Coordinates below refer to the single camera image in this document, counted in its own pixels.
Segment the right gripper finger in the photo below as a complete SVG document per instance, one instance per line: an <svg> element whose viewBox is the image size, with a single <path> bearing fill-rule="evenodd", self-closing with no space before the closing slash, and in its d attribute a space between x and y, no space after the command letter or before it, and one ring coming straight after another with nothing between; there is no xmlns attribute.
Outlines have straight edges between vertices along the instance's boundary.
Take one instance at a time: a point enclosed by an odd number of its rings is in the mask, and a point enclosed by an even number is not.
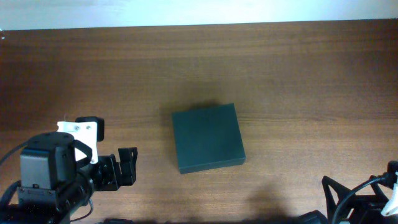
<svg viewBox="0 0 398 224"><path fill-rule="evenodd" d="M382 191L382 189L379 186L385 182L386 176L385 175L379 175L379 176L371 175L369 177L369 180L373 180L376 178L379 178L379 181L370 184L370 186L377 198L386 198L387 196L385 195L385 193Z"/></svg>
<svg viewBox="0 0 398 224"><path fill-rule="evenodd" d="M326 198L326 212L328 221L332 221L337 207L344 198L351 192L351 190L344 185L338 183L330 177L324 176L322 178L322 186ZM351 211L354 195L352 195L340 210L338 217L341 221L351 220Z"/></svg>

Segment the dark green box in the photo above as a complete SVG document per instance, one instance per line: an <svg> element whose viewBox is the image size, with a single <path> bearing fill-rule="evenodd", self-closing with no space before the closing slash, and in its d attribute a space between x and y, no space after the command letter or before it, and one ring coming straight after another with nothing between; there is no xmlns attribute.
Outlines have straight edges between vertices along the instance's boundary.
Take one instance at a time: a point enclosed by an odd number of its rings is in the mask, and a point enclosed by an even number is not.
<svg viewBox="0 0 398 224"><path fill-rule="evenodd" d="M181 174L244 164L234 104L174 112L172 124Z"/></svg>

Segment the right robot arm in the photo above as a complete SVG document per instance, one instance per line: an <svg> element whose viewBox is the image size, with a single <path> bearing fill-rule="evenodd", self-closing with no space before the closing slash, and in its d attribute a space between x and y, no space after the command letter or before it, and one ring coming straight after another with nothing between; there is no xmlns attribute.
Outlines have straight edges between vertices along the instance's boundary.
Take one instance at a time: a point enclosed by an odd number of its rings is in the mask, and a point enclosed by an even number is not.
<svg viewBox="0 0 398 224"><path fill-rule="evenodd" d="M389 199L379 187L392 189L397 176L384 173L372 176L359 186L349 189L337 181L324 176L322 185L326 198L327 215L318 210L298 217L297 223L303 224L397 224L395 212L382 213Z"/></svg>

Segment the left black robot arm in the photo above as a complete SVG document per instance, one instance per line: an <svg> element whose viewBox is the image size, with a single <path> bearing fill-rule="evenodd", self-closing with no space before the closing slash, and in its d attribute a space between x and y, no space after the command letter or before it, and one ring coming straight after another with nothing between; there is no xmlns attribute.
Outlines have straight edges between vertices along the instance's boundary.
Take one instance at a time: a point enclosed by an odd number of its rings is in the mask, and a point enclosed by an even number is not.
<svg viewBox="0 0 398 224"><path fill-rule="evenodd" d="M36 135L21 144L21 178L1 197L1 223L71 223L95 192L117 191L136 181L135 147L91 163L93 150L71 134Z"/></svg>

